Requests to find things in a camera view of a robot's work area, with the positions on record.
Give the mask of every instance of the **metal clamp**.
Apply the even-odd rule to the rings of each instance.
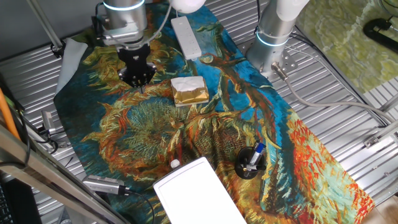
[[[391,135],[393,135],[395,138],[398,138],[398,121],[391,123],[363,143],[367,148],[370,148],[371,146],[383,141],[385,138],[388,138]]]

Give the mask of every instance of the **white device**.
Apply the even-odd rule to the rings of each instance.
[[[171,21],[185,59],[196,60],[201,56],[201,50],[187,17],[182,16]]]
[[[171,5],[178,12],[189,14],[197,11],[206,0],[171,0]]]
[[[154,183],[172,224],[244,224],[223,184],[205,157]]]

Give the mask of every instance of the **gold paper packet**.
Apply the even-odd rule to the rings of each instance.
[[[177,91],[172,85],[175,106],[187,106],[209,102],[209,92],[207,90],[206,81],[203,77],[202,80],[204,87],[196,88],[192,91]]]

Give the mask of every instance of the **cable connector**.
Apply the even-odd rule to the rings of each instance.
[[[281,67],[279,66],[279,63],[277,63],[277,62],[272,63],[271,68],[273,69],[273,71],[276,72],[276,74],[278,74],[280,79],[282,79],[283,81],[285,81],[286,79],[289,78],[287,76],[287,74],[281,69]]]

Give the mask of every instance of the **black cable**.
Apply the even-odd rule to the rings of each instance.
[[[127,190],[127,189],[126,189],[125,192],[126,192],[127,194],[129,194],[129,195],[135,194],[135,195],[137,195],[137,196],[140,196],[140,197],[143,198],[145,201],[147,201],[147,203],[148,203],[149,206],[150,206],[150,209],[152,210],[152,224],[154,224],[154,223],[155,223],[155,210],[154,210],[152,204],[150,203],[150,201],[149,201],[147,198],[145,198],[145,196],[143,196],[142,194],[135,193],[135,192],[132,192],[132,191]]]
[[[18,169],[26,168],[25,164],[23,164],[21,162],[0,162],[0,167],[5,167],[5,166],[14,166]]]
[[[393,8],[398,9],[398,6],[395,6],[395,5],[391,4],[391,3],[389,3],[387,0],[383,0],[383,1],[384,1],[387,5],[389,5],[389,6],[393,7]]]
[[[259,21],[260,21],[260,17],[261,17],[260,0],[257,0],[257,13],[258,13],[258,16],[259,16]]]
[[[58,143],[56,141],[51,140],[51,142],[54,144],[54,150],[50,152],[50,154],[54,154],[58,150]]]
[[[24,129],[25,137],[26,137],[26,158],[25,158],[25,167],[27,167],[27,164],[28,164],[29,158],[30,158],[30,137],[29,137],[29,133],[27,132],[26,122],[25,122],[24,115],[22,114],[22,111],[21,111],[21,110],[18,110],[18,114],[19,114],[19,118],[21,119],[22,127],[23,127],[23,129]]]
[[[103,5],[103,4],[104,4],[104,2],[100,2],[100,3],[98,3],[98,4],[95,6],[95,17],[97,17],[97,15],[98,15],[98,7],[101,6],[101,5]]]
[[[69,162],[67,162],[67,163],[65,164],[65,168],[69,165],[69,163],[72,161],[72,159],[73,159],[73,156],[70,158]]]
[[[47,134],[47,139],[45,141],[35,140],[35,142],[40,143],[40,144],[45,144],[45,143],[51,142],[53,144],[54,150],[50,154],[54,154],[58,150],[58,143],[51,139],[50,134]]]
[[[47,140],[45,140],[45,141],[38,141],[38,140],[35,140],[35,142],[41,143],[41,144],[49,143],[50,141],[51,141],[50,137],[48,137]]]
[[[299,41],[301,41],[301,42],[303,42],[303,43],[306,43],[306,44],[308,44],[308,45],[311,46],[311,47],[316,47],[316,46],[314,46],[313,43],[307,42],[306,40],[303,40],[303,39],[301,39],[301,38],[298,38],[297,36],[294,36],[294,35],[292,35],[292,34],[290,35],[290,37],[293,38],[293,39],[299,40]]]

